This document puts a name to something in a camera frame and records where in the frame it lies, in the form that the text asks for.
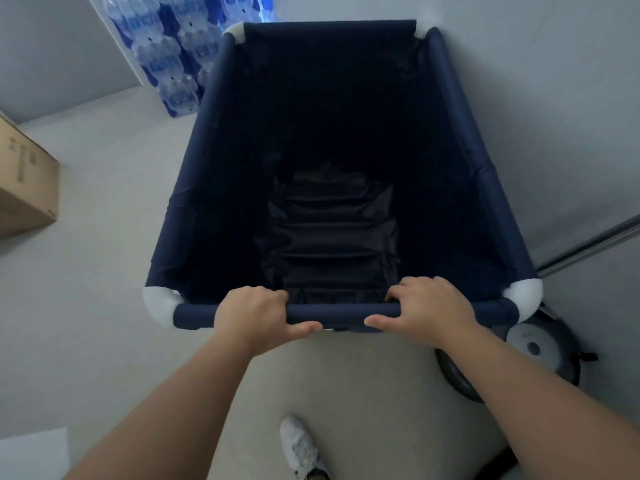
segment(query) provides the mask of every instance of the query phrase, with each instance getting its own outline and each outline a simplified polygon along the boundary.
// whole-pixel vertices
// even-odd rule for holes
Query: forearm
[[[540,479],[640,477],[640,434],[481,327],[447,352],[484,399],[525,471]]]
[[[214,335],[68,474],[68,480],[204,479],[236,389],[251,361]]]

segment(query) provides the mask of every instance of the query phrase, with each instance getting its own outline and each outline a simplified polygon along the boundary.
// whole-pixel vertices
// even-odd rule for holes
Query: foot
[[[280,423],[280,440],[287,463],[298,480],[331,480],[304,425],[293,416]]]

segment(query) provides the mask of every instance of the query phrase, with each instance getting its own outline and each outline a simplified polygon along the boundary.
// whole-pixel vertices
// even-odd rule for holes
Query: water bottle pack
[[[196,112],[224,31],[272,22],[272,0],[102,0],[172,117]]]

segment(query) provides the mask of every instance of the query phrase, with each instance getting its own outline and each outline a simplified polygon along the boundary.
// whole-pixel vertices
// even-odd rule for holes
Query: hand
[[[320,322],[289,325],[285,310],[288,300],[286,291],[271,291],[262,286],[231,290],[218,306],[214,329],[217,334],[248,347],[254,357],[322,330]]]
[[[400,333],[442,349],[456,330],[479,326],[468,299],[446,279],[407,276],[389,288],[386,300],[400,300],[398,318],[372,315],[365,325]]]

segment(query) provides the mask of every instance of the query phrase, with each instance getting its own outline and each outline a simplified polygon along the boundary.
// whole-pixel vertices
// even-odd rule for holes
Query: collapsible wagon
[[[403,276],[443,276],[512,325],[542,284],[436,28],[239,23],[220,44],[152,258],[161,323],[211,327],[233,288],[287,320],[371,331]]]

